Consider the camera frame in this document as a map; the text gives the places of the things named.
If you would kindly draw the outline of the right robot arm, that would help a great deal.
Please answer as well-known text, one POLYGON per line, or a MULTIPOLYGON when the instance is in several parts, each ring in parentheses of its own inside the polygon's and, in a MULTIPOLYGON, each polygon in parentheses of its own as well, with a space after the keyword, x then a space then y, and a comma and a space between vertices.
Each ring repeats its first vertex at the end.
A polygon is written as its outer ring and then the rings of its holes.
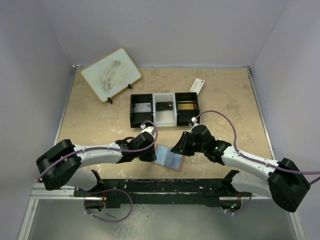
POLYGON ((234 145, 215 139, 205 125, 196 125, 182 133, 170 150, 191 157, 202 153, 211 162, 239 169, 222 183, 228 196, 237 192, 258 194, 272 199, 280 208, 294 213, 311 188, 296 164, 287 158, 281 161, 258 157, 236 149, 234 145))

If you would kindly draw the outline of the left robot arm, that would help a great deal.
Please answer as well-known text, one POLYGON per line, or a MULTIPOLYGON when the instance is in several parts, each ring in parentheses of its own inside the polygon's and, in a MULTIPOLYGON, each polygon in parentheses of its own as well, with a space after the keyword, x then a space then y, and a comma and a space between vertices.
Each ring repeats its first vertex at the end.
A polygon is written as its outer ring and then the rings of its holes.
POLYGON ((106 145, 82 146, 64 139, 36 160, 39 170, 37 181, 47 191, 73 186, 98 196, 103 191, 102 180, 94 170, 81 168, 100 164, 130 163, 156 160, 155 143, 158 133, 142 131, 137 137, 127 137, 106 145))

